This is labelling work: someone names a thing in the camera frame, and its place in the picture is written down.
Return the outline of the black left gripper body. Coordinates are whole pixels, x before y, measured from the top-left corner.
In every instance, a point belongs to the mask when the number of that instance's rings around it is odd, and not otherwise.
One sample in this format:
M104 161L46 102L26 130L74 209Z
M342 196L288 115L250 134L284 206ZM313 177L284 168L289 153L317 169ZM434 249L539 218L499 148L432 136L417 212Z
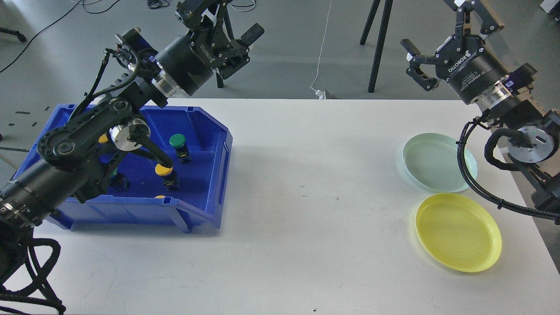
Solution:
M203 27L178 36L156 55L160 68L154 86L169 98L178 91L192 96L217 74L223 79L223 53L234 38L222 27Z

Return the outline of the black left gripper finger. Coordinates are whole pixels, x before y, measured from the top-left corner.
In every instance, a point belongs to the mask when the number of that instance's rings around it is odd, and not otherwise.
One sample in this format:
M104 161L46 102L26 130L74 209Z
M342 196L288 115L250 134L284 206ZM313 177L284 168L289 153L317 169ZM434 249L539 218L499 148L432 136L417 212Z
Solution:
M228 79L233 74L250 62L250 46L264 34L264 28L256 23L251 26L240 38L235 38L228 44L223 53L225 64L223 66L223 79Z
M182 0L176 4L176 17L189 30L223 24L227 0Z

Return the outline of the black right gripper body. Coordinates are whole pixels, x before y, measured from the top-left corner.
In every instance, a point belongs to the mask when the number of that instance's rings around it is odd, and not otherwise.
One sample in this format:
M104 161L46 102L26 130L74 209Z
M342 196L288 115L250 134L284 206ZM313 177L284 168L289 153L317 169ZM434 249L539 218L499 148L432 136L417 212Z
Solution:
M472 104L484 90L510 73L478 35L461 40L450 36L436 52L444 64L436 66L436 75L448 82L466 104Z

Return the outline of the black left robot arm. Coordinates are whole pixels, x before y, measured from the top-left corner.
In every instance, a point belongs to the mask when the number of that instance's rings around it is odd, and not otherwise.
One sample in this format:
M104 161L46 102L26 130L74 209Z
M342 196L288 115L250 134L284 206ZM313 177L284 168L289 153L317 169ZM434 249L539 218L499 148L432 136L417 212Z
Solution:
M188 28L161 51L138 28L117 35L116 49L106 48L96 80L61 127L37 141L40 160L1 188L1 300L66 311L48 283L60 257L58 241L35 238L34 228L69 197L84 203L104 195L128 154L156 162L164 185L177 184L172 158L150 139L140 113L149 101L163 108L176 92L193 95L216 74L219 86L250 61L250 46L264 34L254 24L235 38L228 0L178 2L176 17ZM4 287L26 267L30 284Z

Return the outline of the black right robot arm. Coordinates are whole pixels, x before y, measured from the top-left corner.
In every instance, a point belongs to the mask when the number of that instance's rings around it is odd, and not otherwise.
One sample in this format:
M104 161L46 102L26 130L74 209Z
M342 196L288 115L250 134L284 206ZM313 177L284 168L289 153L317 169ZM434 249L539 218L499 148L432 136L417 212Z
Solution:
M559 223L559 175L542 171L539 163L559 150L559 111L542 114L530 92L536 70L523 64L510 71L486 45L488 35L504 24L483 0L448 0L456 14L455 32L434 56L424 56L407 38L401 41L408 52L406 73L426 91L447 82L465 104L482 107L482 115L468 122L457 142L459 170L468 186L499 209ZM492 166L520 172L535 191L534 207L516 205L483 188L470 173L466 144L476 127L492 130L484 147Z

